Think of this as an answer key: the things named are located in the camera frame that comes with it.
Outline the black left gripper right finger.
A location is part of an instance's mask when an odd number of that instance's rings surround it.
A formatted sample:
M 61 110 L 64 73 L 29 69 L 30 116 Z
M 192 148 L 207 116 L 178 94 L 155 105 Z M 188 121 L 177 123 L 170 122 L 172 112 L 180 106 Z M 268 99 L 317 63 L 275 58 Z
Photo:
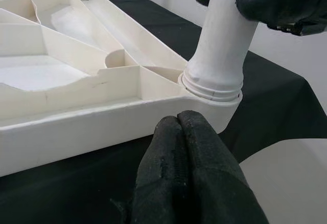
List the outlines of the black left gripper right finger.
M 198 224 L 268 224 L 239 163 L 196 111 L 178 115 L 188 149 Z

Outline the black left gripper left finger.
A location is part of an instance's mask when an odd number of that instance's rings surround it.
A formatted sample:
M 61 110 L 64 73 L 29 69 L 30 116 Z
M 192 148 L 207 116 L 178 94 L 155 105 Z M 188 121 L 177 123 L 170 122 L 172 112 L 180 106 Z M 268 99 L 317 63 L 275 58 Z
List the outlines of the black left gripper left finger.
M 179 224 L 190 199 L 183 129 L 174 116 L 156 125 L 137 170 L 130 224 Z

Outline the white plastic table leg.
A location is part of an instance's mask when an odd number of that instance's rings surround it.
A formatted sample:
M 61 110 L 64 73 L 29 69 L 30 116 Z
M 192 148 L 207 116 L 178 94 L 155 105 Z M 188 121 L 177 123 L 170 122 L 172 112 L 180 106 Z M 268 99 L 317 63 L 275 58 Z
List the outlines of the white plastic table leg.
M 236 99 L 257 25 L 239 13 L 236 0 L 209 0 L 196 52 L 181 76 L 186 89 L 212 101 Z

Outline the white plastic table top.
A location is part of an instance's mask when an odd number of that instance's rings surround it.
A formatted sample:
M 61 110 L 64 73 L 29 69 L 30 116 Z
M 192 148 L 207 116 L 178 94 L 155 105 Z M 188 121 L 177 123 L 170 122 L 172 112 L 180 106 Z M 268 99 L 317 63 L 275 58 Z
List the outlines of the white plastic table top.
M 184 110 L 235 113 L 183 85 L 188 61 L 110 0 L 0 0 L 0 177 L 153 133 Z

